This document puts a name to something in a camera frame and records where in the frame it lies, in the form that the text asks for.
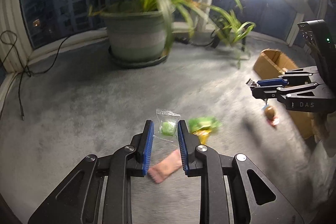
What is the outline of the yellow candy packet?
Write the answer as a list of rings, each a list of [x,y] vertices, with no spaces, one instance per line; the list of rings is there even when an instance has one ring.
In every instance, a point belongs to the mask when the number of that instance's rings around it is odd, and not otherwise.
[[[195,132],[193,132],[193,135],[197,136],[200,143],[202,145],[206,145],[207,144],[207,141],[212,133],[212,129],[211,128],[207,128],[207,129],[199,129]]]

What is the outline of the green snack packet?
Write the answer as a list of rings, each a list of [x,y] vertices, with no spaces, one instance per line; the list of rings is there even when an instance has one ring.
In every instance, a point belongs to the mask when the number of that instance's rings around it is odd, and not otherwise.
[[[191,118],[188,124],[191,133],[202,130],[215,131],[222,125],[221,122],[213,116]]]

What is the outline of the brown ball snack pink wrapper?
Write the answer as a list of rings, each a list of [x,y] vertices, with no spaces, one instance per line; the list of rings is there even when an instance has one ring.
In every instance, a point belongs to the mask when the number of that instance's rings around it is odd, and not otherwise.
[[[274,109],[273,106],[266,105],[263,108],[263,112],[264,112],[264,117],[266,118],[266,121],[272,127],[276,127],[279,124],[280,120],[279,120],[278,116],[276,115],[276,110]]]

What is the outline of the clear packet green candy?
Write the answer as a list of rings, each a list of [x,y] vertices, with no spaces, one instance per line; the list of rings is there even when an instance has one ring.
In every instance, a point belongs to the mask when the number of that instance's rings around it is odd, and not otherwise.
[[[159,127],[154,136],[171,143],[175,142],[177,139],[177,125],[181,115],[165,109],[156,109],[155,113],[159,121]]]

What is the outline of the pink snack packet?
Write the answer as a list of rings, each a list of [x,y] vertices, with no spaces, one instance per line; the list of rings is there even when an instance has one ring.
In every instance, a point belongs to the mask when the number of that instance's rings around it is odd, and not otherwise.
[[[154,166],[151,166],[147,174],[156,184],[160,184],[165,181],[171,174],[179,170],[181,167],[181,154],[179,150],[176,149],[161,162],[155,164]]]

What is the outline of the small spider plant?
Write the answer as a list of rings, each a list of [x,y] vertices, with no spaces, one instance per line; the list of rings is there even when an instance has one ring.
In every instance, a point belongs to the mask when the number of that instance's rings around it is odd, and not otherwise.
[[[226,11],[219,7],[213,7],[212,10],[217,14],[211,18],[211,24],[214,30],[211,32],[210,47],[216,49],[220,43],[226,47],[232,48],[234,57],[237,60],[237,68],[240,69],[242,54],[251,56],[246,48],[246,38],[256,27],[256,23],[247,21],[240,22],[233,10]]]

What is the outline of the dark green pot saucer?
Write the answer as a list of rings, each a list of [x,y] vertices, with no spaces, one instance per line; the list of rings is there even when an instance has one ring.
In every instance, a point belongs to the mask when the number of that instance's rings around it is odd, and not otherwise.
[[[124,59],[120,59],[118,58],[112,51],[111,46],[108,47],[108,53],[109,53],[109,57],[111,62],[122,68],[122,69],[141,69],[141,68],[147,68],[147,67],[153,67],[156,65],[159,65],[161,63],[164,63],[167,61],[168,59],[168,55],[164,55],[161,56],[157,59],[139,59],[139,60],[124,60]]]

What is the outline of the black power strip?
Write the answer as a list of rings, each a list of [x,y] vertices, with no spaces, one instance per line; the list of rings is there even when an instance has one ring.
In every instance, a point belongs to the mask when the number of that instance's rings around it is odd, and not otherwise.
[[[175,42],[181,43],[184,45],[188,45],[190,43],[188,38],[178,38],[178,37],[175,37]]]

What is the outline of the green striped plant pot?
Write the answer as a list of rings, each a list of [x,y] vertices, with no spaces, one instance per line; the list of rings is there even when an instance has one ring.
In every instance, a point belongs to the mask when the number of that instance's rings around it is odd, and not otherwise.
[[[171,37],[171,28],[160,11],[103,12],[113,53],[120,59],[157,59],[163,55]]]

